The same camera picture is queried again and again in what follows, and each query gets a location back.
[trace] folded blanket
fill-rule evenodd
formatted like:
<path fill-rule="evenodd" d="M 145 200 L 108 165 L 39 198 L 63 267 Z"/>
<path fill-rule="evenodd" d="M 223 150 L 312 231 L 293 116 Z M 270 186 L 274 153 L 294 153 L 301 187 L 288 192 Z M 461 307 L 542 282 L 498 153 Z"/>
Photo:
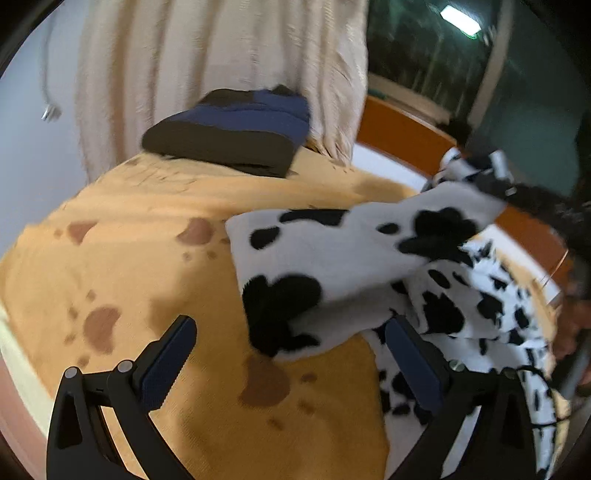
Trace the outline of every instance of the folded blanket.
<path fill-rule="evenodd" d="M 149 128 L 142 147 L 266 177 L 285 177 L 310 128 L 308 102 L 287 87 L 219 89 Z"/>
<path fill-rule="evenodd" d="M 519 372 L 531 421 L 556 421 L 543 377 L 547 343 L 531 292 L 515 282 L 491 243 L 465 243 L 504 206 L 450 181 L 477 173 L 474 162 L 447 160 L 435 188 L 396 205 L 265 210 L 226 223 L 257 350 L 294 360 L 325 353 L 356 333 L 369 343 L 390 443 L 386 479 L 431 419 L 385 345 L 386 322 L 398 314 L 448 361 L 460 360 L 470 370 L 534 368 L 537 373 Z M 486 169 L 504 176 L 492 163 Z M 457 468 L 478 411 L 464 422 L 442 476 Z M 555 435 L 556 425 L 534 432 L 540 478 L 550 474 Z"/>

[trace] ceiling light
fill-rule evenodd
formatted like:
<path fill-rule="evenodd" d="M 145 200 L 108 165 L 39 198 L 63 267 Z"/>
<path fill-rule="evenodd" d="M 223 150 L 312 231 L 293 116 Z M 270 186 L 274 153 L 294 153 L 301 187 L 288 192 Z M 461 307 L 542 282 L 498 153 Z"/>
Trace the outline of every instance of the ceiling light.
<path fill-rule="evenodd" d="M 448 5 L 441 11 L 444 20 L 459 28 L 469 37 L 474 37 L 480 30 L 480 25 L 472 17 L 468 17 L 464 12 Z"/>

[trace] wall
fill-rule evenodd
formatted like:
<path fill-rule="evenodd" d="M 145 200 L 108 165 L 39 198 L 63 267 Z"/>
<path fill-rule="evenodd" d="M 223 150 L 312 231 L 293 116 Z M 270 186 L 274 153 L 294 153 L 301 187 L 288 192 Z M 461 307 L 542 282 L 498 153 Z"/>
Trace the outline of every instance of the wall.
<path fill-rule="evenodd" d="M 516 0 L 507 62 L 479 132 L 531 182 L 569 194 L 578 175 L 574 137 L 590 99 L 558 40 Z"/>
<path fill-rule="evenodd" d="M 40 56 L 45 20 L 0 78 L 0 255 L 27 223 L 39 222 L 86 184 L 74 118 L 78 45 L 91 0 L 66 0 L 53 15 L 49 91 L 62 110 L 44 122 Z"/>

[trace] beige curtain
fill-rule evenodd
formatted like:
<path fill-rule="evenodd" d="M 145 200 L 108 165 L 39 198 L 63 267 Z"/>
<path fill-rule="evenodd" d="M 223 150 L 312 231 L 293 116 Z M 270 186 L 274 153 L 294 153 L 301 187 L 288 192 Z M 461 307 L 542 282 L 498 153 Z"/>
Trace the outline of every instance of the beige curtain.
<path fill-rule="evenodd" d="M 217 88 L 282 83 L 310 103 L 309 143 L 350 163 L 365 102 L 367 0 L 97 0 L 76 109 L 90 181 Z"/>

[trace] wooden bed frame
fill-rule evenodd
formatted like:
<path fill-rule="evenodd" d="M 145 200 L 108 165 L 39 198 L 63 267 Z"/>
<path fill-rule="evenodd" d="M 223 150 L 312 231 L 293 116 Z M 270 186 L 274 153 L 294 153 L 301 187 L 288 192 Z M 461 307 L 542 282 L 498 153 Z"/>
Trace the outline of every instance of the wooden bed frame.
<path fill-rule="evenodd" d="M 454 145 L 443 132 L 381 100 L 368 98 L 358 141 L 381 151 L 428 176 L 439 169 L 442 155 Z M 552 271 L 564 255 L 560 241 L 550 229 L 514 209 L 498 221 L 546 270 Z M 555 275 L 564 285 L 567 264 Z M 23 405 L 0 356 L 0 478 L 44 480 L 46 440 Z M 553 475 L 553 480 L 586 478 L 591 471 L 591 423 Z"/>

